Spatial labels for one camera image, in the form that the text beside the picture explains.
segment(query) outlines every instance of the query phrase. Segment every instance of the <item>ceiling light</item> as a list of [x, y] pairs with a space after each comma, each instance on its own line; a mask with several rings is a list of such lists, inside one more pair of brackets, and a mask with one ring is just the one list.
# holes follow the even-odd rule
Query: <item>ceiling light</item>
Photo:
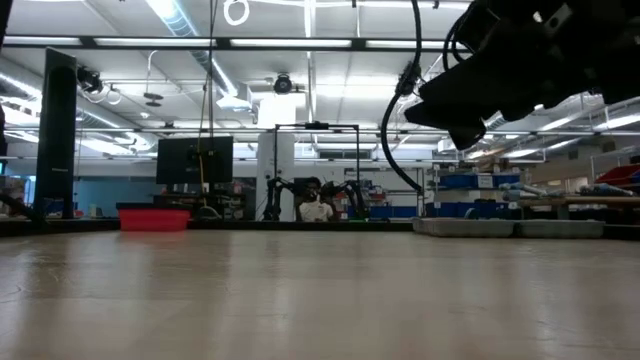
[[[356, 147], [354, 143], [318, 143], [320, 150], [356, 150]], [[360, 150], [373, 150], [375, 147], [373, 143], [360, 144]]]
[[77, 37], [48, 37], [48, 36], [6, 36], [7, 45], [47, 45], [47, 46], [80, 46], [82, 42]]
[[147, 0], [147, 4], [163, 19], [171, 19], [178, 13], [178, 7], [173, 0]]
[[560, 149], [561, 147], [565, 147], [567, 145], [573, 144], [575, 142], [577, 142], [578, 139], [572, 139], [572, 140], [567, 140], [567, 141], [563, 141], [560, 143], [557, 143], [555, 145], [551, 145], [547, 148], [547, 150], [556, 150], [556, 149]]
[[38, 139], [37, 136], [31, 135], [25, 131], [13, 131], [13, 132], [7, 131], [4, 134], [12, 138], [22, 139], [22, 140], [33, 142], [33, 143], [37, 143], [40, 140]]
[[519, 158], [519, 157], [523, 157], [523, 156], [527, 156], [527, 155], [531, 155], [535, 152], [538, 152], [540, 149], [523, 149], [523, 150], [516, 150], [516, 151], [512, 151], [510, 153], [507, 153], [504, 155], [504, 157], [508, 157], [508, 158]]
[[564, 119], [560, 119], [560, 120], [556, 120], [554, 122], [551, 122], [543, 127], [540, 128], [540, 131], [548, 131], [548, 130], [553, 130], [555, 128], [558, 128], [560, 126], [563, 126], [565, 124], [570, 123], [571, 121], [573, 121], [573, 119], [571, 118], [564, 118]]
[[231, 39], [232, 46], [350, 47], [351, 40], [328, 39]]
[[318, 95], [330, 98], [379, 100], [392, 97], [393, 91], [393, 86], [318, 85], [316, 87]]
[[78, 144], [81, 144], [82, 146], [88, 147], [89, 149], [99, 151], [102, 153], [107, 153], [109, 155], [132, 155], [133, 154], [133, 151], [129, 149], [125, 149], [121, 146], [108, 143], [102, 140], [91, 139], [91, 140], [82, 140], [82, 141], [78, 140], [76, 142]]
[[211, 45], [216, 46], [217, 44], [215, 40], [189, 38], [96, 38], [94, 40], [99, 46], [188, 46], [209, 48]]
[[4, 113], [5, 121], [9, 124], [29, 126], [40, 123], [40, 119], [38, 119], [37, 117], [25, 114], [22, 111], [13, 110], [9, 107], [6, 107], [4, 109]]
[[[416, 42], [410, 40], [368, 40], [368, 48], [380, 48], [380, 49], [415, 49]], [[423, 41], [423, 49], [442, 49], [444, 47], [443, 41]]]
[[246, 100], [238, 99], [233, 96], [223, 96], [222, 99], [216, 101], [216, 104], [223, 110], [246, 111], [251, 104]]
[[594, 127], [593, 129], [596, 131], [606, 131], [606, 130], [611, 130], [611, 129], [619, 128], [622, 126], [626, 126], [629, 124], [633, 124], [638, 121], [640, 121], [640, 115], [636, 114], [636, 115], [624, 116], [617, 119], [609, 120], [605, 123], [602, 123]]

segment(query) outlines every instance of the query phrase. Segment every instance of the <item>black cable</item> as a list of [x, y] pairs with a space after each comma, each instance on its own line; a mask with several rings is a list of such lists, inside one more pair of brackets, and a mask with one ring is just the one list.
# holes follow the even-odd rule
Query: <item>black cable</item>
[[413, 18], [416, 25], [416, 52], [413, 57], [413, 62], [411, 66], [405, 71], [402, 76], [402, 80], [396, 87], [396, 93], [393, 95], [391, 102], [389, 102], [389, 106], [387, 106], [387, 110], [384, 113], [384, 117], [382, 118], [382, 124], [380, 125], [380, 142], [382, 144], [382, 151], [384, 152], [384, 156], [387, 158], [389, 165], [391, 168], [404, 180], [409, 186], [411, 186], [418, 193], [422, 193], [422, 186], [420, 186], [417, 182], [413, 181], [407, 173], [404, 172], [398, 166], [398, 163], [393, 159], [393, 155], [391, 154], [391, 150], [389, 149], [389, 139], [387, 138], [387, 126], [389, 125], [389, 119], [391, 118], [391, 113], [393, 112], [394, 107], [398, 103], [398, 99], [400, 99], [400, 91], [403, 88], [404, 83], [412, 77], [412, 74], [415, 74], [420, 66], [420, 56], [422, 55], [422, 20], [420, 19], [420, 8], [418, 7], [418, 0], [411, 0], [411, 7], [413, 8]]

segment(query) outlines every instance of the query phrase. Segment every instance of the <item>tall black speaker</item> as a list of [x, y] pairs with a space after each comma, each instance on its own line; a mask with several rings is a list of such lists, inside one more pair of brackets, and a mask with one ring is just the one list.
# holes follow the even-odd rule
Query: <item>tall black speaker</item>
[[76, 59], [47, 49], [34, 209], [62, 200], [63, 219], [73, 218], [76, 89]]

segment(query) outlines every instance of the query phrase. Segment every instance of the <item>black monitor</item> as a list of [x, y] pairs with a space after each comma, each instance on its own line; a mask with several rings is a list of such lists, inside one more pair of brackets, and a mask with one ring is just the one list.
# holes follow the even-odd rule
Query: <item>black monitor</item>
[[[227, 183], [233, 180], [233, 137], [200, 139], [204, 182]], [[158, 141], [157, 184], [200, 184], [198, 139], [162, 139]]]

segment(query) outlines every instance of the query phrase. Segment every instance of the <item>gray tray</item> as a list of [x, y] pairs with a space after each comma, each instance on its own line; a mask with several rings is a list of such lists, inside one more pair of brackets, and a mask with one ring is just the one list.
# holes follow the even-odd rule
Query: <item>gray tray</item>
[[519, 223], [518, 235], [525, 238], [598, 239], [604, 233], [604, 223], [593, 220], [524, 220]]
[[415, 232], [436, 237], [506, 238], [513, 234], [511, 220], [420, 219], [414, 221]]

